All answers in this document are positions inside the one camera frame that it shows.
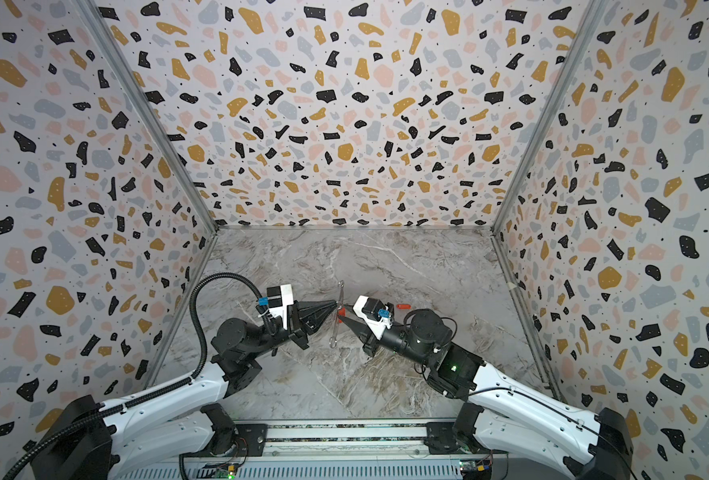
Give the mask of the metal keyring plate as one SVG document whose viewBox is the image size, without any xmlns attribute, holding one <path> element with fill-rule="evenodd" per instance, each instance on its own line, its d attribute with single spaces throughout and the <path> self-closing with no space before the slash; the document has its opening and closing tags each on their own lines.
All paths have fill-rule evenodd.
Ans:
<svg viewBox="0 0 709 480">
<path fill-rule="evenodd" d="M 336 302 L 336 310 L 332 314 L 332 332 L 330 332 L 330 348 L 334 349 L 338 345 L 338 326 L 340 325 L 340 319 L 338 319 L 338 314 L 344 308 L 344 280 L 338 282 L 338 302 Z"/>
</svg>

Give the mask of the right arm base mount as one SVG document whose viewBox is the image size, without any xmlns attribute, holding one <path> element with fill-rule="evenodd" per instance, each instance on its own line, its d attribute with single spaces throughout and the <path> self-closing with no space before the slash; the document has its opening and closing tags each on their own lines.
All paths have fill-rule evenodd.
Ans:
<svg viewBox="0 0 709 480">
<path fill-rule="evenodd" d="M 465 402 L 454 421 L 428 422 L 423 443 L 431 455 L 505 453 L 505 450 L 494 449 L 482 440 L 485 422 L 491 425 L 499 420 L 509 421 L 510 418 L 495 410 Z"/>
</svg>

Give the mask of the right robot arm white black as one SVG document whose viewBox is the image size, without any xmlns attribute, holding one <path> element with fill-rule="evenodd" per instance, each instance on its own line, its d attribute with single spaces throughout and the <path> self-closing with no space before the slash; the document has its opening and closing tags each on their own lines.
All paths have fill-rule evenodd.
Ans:
<svg viewBox="0 0 709 480">
<path fill-rule="evenodd" d="M 388 350 L 412 361 L 428 386 L 463 407 L 456 438 L 468 450 L 515 454 L 570 479 L 633 479 L 633 446 L 624 416 L 564 404 L 498 370 L 454 342 L 448 318 L 430 309 L 405 322 L 386 309 L 338 319 L 361 340 L 366 354 Z"/>
</svg>

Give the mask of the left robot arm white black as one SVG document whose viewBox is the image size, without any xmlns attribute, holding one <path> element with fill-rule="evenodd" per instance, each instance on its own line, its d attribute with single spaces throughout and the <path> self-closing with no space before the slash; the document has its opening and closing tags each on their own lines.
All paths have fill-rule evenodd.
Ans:
<svg viewBox="0 0 709 480">
<path fill-rule="evenodd" d="M 242 447 L 238 428 L 222 400 L 243 390 L 260 373 L 258 358 L 308 338 L 338 311 L 334 300 L 295 301 L 276 334 L 240 318 L 224 320 L 216 353 L 196 375 L 183 375 L 102 403 L 92 396 L 72 402 L 46 434 L 46 447 L 30 462 L 38 479 L 116 479 L 180 454 L 220 455 Z"/>
</svg>

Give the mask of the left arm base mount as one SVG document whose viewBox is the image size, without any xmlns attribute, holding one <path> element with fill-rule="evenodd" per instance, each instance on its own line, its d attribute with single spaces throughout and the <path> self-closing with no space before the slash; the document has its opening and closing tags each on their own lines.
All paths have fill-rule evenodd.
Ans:
<svg viewBox="0 0 709 480">
<path fill-rule="evenodd" d="M 218 403 L 202 406 L 198 413 L 206 415 L 206 443 L 186 454 L 217 456 L 232 453 L 234 457 L 260 457 L 268 439 L 266 423 L 236 423 Z"/>
</svg>

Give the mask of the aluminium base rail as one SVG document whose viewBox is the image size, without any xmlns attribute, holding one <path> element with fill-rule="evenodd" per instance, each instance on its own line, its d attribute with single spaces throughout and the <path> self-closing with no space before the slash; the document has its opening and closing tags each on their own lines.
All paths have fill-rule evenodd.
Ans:
<svg viewBox="0 0 709 480">
<path fill-rule="evenodd" d="M 566 457 L 582 463 L 587 454 L 566 450 L 558 442 L 509 421 L 486 421 L 482 440 L 505 453 L 431 455 L 423 443 L 426 424 L 454 419 L 366 420 L 242 420 L 236 423 L 268 424 L 264 453 L 250 460 L 354 461 L 354 460 L 472 460 L 508 454 L 544 464 L 564 466 Z"/>
</svg>

